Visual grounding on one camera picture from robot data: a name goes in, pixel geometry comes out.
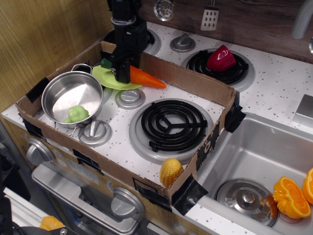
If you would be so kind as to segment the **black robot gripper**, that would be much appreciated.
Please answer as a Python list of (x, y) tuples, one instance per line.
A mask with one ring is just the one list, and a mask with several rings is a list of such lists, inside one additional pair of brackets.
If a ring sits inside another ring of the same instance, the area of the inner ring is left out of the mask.
[(115, 24), (116, 48), (111, 56), (112, 68), (115, 79), (121, 83), (130, 83), (130, 65), (140, 68), (140, 59), (132, 58), (140, 54), (148, 45), (147, 23), (141, 18), (136, 18), (131, 24)]

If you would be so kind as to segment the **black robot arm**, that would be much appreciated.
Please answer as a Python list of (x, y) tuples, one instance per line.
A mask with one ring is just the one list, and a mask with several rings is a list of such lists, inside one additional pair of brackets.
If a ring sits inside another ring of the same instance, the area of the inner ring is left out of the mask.
[(139, 16), (142, 6), (139, 0), (109, 0), (112, 12), (116, 48), (111, 55), (115, 79), (130, 83), (130, 60), (142, 53), (147, 43), (147, 23)]

